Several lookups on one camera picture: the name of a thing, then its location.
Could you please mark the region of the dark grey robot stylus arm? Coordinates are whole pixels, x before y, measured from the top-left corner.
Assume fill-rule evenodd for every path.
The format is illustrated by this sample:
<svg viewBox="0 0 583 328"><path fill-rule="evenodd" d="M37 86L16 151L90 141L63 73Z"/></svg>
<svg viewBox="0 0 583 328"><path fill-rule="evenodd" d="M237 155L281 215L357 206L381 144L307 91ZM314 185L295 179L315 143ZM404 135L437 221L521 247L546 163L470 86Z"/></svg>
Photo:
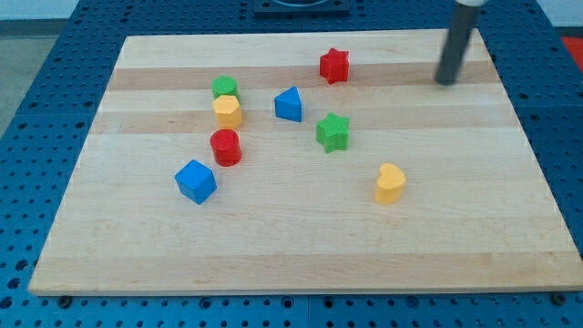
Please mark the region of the dark grey robot stylus arm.
<svg viewBox="0 0 583 328"><path fill-rule="evenodd" d="M486 3L487 0L455 0L451 24L435 72L438 84L452 86L456 82L479 10Z"/></svg>

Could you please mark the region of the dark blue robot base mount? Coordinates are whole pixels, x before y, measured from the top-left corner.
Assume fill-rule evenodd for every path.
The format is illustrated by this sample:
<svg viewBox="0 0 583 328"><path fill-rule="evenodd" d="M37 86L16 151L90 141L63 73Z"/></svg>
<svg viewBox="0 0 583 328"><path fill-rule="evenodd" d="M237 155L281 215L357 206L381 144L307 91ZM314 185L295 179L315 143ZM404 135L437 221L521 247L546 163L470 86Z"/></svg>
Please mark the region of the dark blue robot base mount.
<svg viewBox="0 0 583 328"><path fill-rule="evenodd" d="M255 15L349 14L350 0L253 0Z"/></svg>

